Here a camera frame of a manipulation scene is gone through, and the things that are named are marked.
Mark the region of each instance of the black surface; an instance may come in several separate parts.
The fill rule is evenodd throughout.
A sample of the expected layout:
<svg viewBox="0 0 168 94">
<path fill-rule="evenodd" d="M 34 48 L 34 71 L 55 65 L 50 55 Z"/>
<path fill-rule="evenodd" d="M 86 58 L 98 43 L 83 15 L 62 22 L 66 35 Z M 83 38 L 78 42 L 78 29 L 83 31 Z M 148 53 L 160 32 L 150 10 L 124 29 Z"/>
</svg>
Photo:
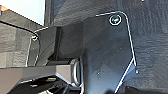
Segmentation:
<svg viewBox="0 0 168 94">
<path fill-rule="evenodd" d="M 124 86 L 168 92 L 167 0 L 54 0 L 54 25 L 83 21 L 96 14 L 123 11 L 128 15 L 139 74 Z"/>
<path fill-rule="evenodd" d="M 57 27 L 50 27 L 36 32 L 40 45 L 38 40 L 31 40 L 28 66 L 44 66 L 48 62 L 48 58 L 54 53 L 56 31 Z"/>
<path fill-rule="evenodd" d="M 120 15 L 112 26 L 109 18 Z M 83 22 L 84 86 L 86 94 L 103 94 L 117 88 L 133 56 L 126 17 L 122 13 L 88 18 Z"/>
</svg>

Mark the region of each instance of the black panel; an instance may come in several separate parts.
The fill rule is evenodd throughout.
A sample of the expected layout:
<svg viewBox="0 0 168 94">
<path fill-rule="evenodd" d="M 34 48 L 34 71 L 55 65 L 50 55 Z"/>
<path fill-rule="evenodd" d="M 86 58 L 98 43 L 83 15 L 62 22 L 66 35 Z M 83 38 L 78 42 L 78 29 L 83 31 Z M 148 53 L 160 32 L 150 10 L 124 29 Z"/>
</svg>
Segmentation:
<svg viewBox="0 0 168 94">
<path fill-rule="evenodd" d="M 120 15 L 122 22 L 112 26 L 109 19 Z M 133 55 L 126 16 L 122 13 L 88 18 L 83 23 L 86 94 L 115 91 Z"/>
</svg>

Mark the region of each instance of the gray carpet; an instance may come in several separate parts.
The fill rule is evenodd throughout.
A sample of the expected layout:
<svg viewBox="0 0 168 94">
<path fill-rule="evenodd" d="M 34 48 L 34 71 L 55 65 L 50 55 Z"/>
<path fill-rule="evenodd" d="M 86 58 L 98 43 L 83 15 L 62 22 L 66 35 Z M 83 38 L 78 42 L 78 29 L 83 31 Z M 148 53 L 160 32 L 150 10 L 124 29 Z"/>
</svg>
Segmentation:
<svg viewBox="0 0 168 94">
<path fill-rule="evenodd" d="M 168 0 L 53 0 L 51 24 L 65 26 L 96 14 L 128 15 L 139 74 L 125 82 L 143 90 L 168 93 Z"/>
</svg>

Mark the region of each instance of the bolt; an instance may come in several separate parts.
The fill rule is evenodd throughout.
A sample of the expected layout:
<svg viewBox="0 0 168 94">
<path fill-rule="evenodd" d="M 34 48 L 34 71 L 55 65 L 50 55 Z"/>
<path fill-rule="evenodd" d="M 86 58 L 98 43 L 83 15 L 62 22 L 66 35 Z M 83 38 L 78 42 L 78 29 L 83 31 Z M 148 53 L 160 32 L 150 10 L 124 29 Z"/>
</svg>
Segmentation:
<svg viewBox="0 0 168 94">
<path fill-rule="evenodd" d="M 36 41 L 36 40 L 37 40 L 37 36 L 36 36 L 36 35 L 32 35 L 31 38 L 32 38 L 33 41 Z"/>
<path fill-rule="evenodd" d="M 121 22 L 121 17 L 120 15 L 113 15 L 110 17 L 109 21 L 112 25 L 119 25 Z"/>
</svg>

